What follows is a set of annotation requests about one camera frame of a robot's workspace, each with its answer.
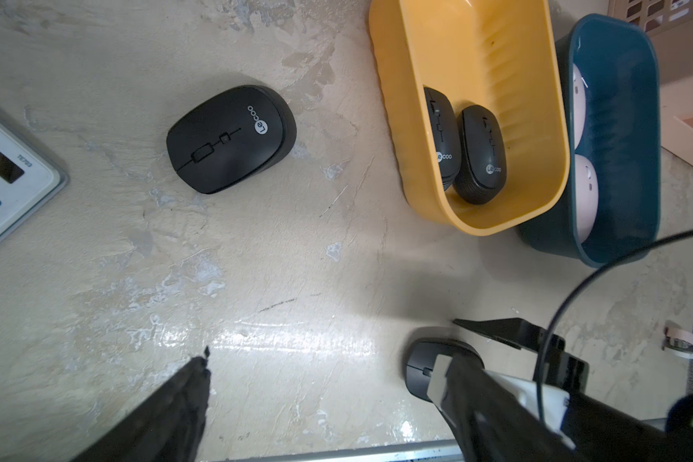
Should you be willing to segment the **small white pink device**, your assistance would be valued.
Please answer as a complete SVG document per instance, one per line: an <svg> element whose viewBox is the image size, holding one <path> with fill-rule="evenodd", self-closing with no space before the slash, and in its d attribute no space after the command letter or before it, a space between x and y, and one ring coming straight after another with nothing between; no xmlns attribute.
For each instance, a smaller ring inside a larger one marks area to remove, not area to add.
<svg viewBox="0 0 693 462"><path fill-rule="evenodd" d="M679 325L668 323L664 327L662 349L683 359L693 360L693 333Z"/></svg>

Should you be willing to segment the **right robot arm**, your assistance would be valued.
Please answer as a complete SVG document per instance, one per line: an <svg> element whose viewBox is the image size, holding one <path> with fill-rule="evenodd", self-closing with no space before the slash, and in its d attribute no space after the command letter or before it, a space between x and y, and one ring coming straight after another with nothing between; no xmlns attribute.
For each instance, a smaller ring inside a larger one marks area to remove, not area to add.
<svg viewBox="0 0 693 462"><path fill-rule="evenodd" d="M489 372L475 352L435 372L434 403L465 460L693 461L693 395L657 429L587 396L588 364L550 329L522 319L457 325L537 355L530 380Z"/></svg>

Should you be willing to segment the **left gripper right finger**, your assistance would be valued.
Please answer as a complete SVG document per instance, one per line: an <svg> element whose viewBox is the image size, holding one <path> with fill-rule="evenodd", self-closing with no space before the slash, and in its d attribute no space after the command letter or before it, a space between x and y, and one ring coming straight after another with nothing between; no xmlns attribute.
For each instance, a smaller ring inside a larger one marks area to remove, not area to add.
<svg viewBox="0 0 693 462"><path fill-rule="evenodd" d="M475 358L438 355L427 396L466 461L583 461L562 430L570 394L545 385L539 420L534 382L484 371Z"/></svg>

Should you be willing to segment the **pink mouse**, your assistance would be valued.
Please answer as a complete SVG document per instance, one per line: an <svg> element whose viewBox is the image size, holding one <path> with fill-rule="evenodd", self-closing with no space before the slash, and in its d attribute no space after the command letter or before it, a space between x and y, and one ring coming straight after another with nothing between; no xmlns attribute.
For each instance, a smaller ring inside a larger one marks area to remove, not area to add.
<svg viewBox="0 0 693 462"><path fill-rule="evenodd" d="M599 208L599 181L592 163L575 155L575 202L577 236L585 242L594 227Z"/></svg>
<svg viewBox="0 0 693 462"><path fill-rule="evenodd" d="M573 65L573 117L574 148L578 148L583 138L587 111L587 84L577 65Z"/></svg>

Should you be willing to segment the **yellow plastic storage box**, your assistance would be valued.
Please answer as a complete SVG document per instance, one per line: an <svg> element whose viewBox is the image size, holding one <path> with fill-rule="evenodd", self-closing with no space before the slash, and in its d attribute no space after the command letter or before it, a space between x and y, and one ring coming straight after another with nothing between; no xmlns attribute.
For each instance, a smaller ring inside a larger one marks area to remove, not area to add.
<svg viewBox="0 0 693 462"><path fill-rule="evenodd" d="M558 202L571 149L546 2L375 1L368 23L403 192L421 217L484 237ZM425 88L496 117L508 174L489 203L443 187Z"/></svg>

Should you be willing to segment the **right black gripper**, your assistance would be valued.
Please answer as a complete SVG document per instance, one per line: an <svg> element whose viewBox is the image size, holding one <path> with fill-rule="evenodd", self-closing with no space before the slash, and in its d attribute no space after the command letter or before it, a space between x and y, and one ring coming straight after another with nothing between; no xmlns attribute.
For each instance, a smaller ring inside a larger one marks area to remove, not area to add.
<svg viewBox="0 0 693 462"><path fill-rule="evenodd" d="M539 352L547 334L546 329L521 318L508 318L490 321L469 321L455 319L455 325L487 339L502 343L516 350ZM584 393L589 376L587 362L552 348L547 355L544 369L544 383L566 392Z"/></svg>

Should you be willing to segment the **teal plastic storage box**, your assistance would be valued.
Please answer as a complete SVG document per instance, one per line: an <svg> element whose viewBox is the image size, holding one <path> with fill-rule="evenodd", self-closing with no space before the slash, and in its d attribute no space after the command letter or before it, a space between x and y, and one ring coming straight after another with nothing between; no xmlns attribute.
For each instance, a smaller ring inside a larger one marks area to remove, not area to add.
<svg viewBox="0 0 693 462"><path fill-rule="evenodd" d="M599 268L656 240L660 228L660 72L647 35L605 15L587 15L556 42L570 137L570 175L558 203L519 227L532 248ZM573 65L587 84L583 138L574 148ZM576 227L575 155L599 181L599 208L589 238Z"/></svg>

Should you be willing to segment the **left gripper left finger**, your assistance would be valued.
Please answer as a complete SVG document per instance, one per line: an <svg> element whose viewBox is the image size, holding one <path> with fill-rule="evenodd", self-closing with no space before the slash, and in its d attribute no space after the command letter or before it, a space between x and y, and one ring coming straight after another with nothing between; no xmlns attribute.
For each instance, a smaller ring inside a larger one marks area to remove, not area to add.
<svg viewBox="0 0 693 462"><path fill-rule="evenodd" d="M194 461L206 427L210 350L190 359L76 461Z"/></svg>

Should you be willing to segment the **black mouse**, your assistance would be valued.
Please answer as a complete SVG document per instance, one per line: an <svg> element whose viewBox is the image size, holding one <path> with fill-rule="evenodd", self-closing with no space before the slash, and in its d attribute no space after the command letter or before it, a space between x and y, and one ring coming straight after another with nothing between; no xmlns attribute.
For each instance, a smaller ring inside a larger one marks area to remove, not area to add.
<svg viewBox="0 0 693 462"><path fill-rule="evenodd" d="M481 369L484 362L469 344L450 338L423 338L414 341L404 356L404 381L408 392L424 402L429 402L429 382L438 355L468 356Z"/></svg>
<svg viewBox="0 0 693 462"><path fill-rule="evenodd" d="M465 108L458 119L461 165L454 188L466 202L482 205L506 185L507 162L497 118L480 105Z"/></svg>
<svg viewBox="0 0 693 462"><path fill-rule="evenodd" d="M181 117L167 133L167 154L188 186L215 194L282 161L297 134L294 113L280 94L244 85Z"/></svg>
<svg viewBox="0 0 693 462"><path fill-rule="evenodd" d="M461 167L462 147L454 108L450 100L429 87L423 88L429 111L430 128L444 190L454 184Z"/></svg>

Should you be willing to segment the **pink desktop file organizer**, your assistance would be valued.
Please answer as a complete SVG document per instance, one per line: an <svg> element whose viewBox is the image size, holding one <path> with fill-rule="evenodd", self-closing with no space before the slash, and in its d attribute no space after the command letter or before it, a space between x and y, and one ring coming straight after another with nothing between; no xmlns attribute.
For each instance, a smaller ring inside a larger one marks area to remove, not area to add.
<svg viewBox="0 0 693 462"><path fill-rule="evenodd" d="M610 1L608 15L651 40L660 64L661 144L693 167L693 0Z"/></svg>

